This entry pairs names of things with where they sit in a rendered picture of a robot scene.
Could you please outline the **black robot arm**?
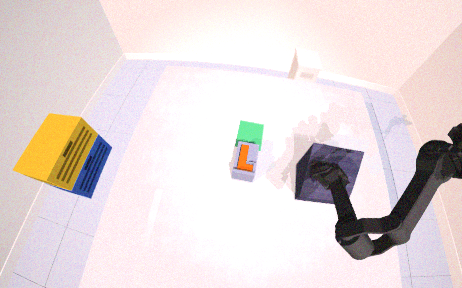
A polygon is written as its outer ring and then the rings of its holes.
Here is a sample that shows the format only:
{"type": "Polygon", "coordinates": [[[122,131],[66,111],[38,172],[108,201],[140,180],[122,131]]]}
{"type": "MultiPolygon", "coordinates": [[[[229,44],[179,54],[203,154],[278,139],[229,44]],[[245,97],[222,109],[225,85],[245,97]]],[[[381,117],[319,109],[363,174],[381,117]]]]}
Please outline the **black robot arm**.
{"type": "Polygon", "coordinates": [[[338,163],[311,162],[309,177],[332,193],[338,215],[335,239],[352,259],[364,260],[407,243],[439,186],[451,177],[462,179],[462,123],[447,135],[453,144],[430,140],[421,146],[412,180],[390,215],[379,218],[357,218],[345,188],[350,181],[338,163]],[[372,240],[368,234],[382,236],[372,240]]]}

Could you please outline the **orange l-shaped part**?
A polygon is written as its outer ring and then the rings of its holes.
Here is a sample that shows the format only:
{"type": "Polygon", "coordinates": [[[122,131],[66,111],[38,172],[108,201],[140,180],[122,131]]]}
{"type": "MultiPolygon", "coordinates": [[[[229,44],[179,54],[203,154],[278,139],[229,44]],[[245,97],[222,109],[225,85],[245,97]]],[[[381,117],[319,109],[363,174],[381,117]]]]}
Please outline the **orange l-shaped part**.
{"type": "Polygon", "coordinates": [[[252,172],[253,165],[246,164],[248,149],[249,149],[248,145],[242,144],[237,170],[252,172]]]}

